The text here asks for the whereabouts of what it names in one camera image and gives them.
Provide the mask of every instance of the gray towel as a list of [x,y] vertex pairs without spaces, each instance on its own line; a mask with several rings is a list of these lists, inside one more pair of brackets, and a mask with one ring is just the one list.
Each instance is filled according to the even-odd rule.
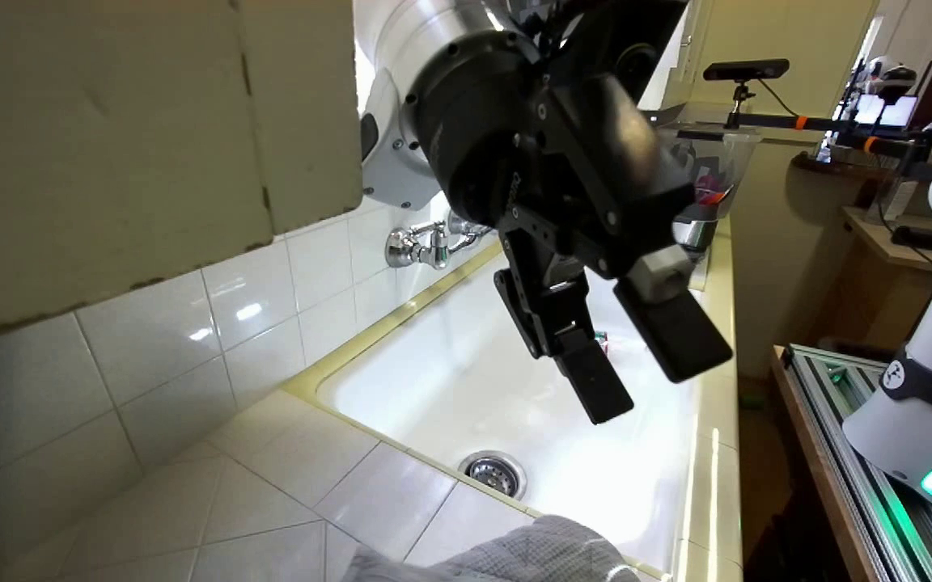
[[498,539],[429,568],[400,566],[358,547],[342,582],[636,582],[625,556],[594,529],[567,516],[538,516]]

